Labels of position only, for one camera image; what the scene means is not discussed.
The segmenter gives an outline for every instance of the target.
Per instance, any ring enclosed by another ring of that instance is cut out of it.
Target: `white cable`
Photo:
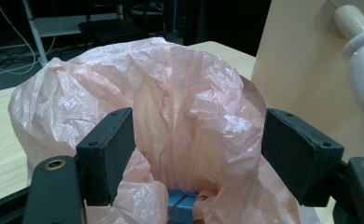
[[[7,22],[9,23],[9,25],[11,26],[11,28],[13,28],[13,30],[17,33],[17,35],[20,36],[20,38],[22,39],[22,41],[24,41],[24,43],[27,45],[27,47],[30,49],[31,53],[33,54],[33,63],[31,64],[31,67],[27,71],[24,71],[22,73],[13,73],[13,72],[10,72],[10,71],[18,70],[20,68],[24,68],[26,66],[23,66],[23,67],[20,67],[20,68],[17,68],[17,69],[5,70],[5,71],[2,70],[2,69],[0,69],[0,70],[3,71],[4,73],[10,73],[10,74],[13,74],[13,75],[24,75],[24,74],[27,74],[28,72],[30,72],[34,68],[35,63],[36,63],[36,57],[35,57],[34,50],[31,48],[31,46],[28,44],[28,42],[25,40],[25,38],[19,33],[19,31],[14,27],[14,25],[10,22],[10,20],[7,18],[7,15],[4,13],[4,11],[2,10],[1,7],[0,7],[0,11],[1,11],[2,15],[5,17],[5,19],[7,20]]]

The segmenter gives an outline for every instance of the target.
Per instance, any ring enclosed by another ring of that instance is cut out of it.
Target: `translucent plastic bag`
[[[205,223],[299,223],[295,199],[260,155],[265,104],[218,57],[150,38],[51,60],[13,92],[29,163],[75,146],[109,112],[133,108],[136,151],[102,223],[167,222],[167,190],[197,192]]]

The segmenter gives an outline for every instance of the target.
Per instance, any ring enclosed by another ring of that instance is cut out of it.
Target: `light wood tabletop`
[[[211,41],[192,45],[190,48],[210,52],[235,68],[243,78],[251,78],[255,57]],[[23,189],[27,185],[26,156],[13,132],[7,112],[13,91],[14,88],[0,91],[0,198]],[[325,216],[325,219],[329,219],[329,212],[331,208],[318,210],[320,216]]]

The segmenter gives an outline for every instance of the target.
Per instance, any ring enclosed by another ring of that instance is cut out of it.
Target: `dark background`
[[[30,0],[29,3],[35,17],[85,13],[81,0]],[[184,39],[186,46],[211,40],[256,56],[270,3],[271,0],[178,0],[175,5],[174,1],[164,1],[164,14],[167,30],[173,33],[171,21],[175,11],[175,33]],[[22,0],[0,0],[0,6],[28,42],[33,42]],[[0,13],[0,46],[16,36]],[[42,40],[46,48],[51,37]],[[58,36],[56,47],[82,41],[80,35]]]

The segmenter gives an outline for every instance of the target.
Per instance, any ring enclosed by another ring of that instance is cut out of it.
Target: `floor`
[[[178,34],[166,34],[169,42],[182,44],[183,38]],[[48,58],[58,57],[63,61],[78,56],[84,52],[83,45],[63,46],[61,48],[48,46]],[[30,51],[27,45],[19,39],[12,40],[0,47],[0,90],[15,87],[32,77],[41,69],[37,61],[37,52]]]

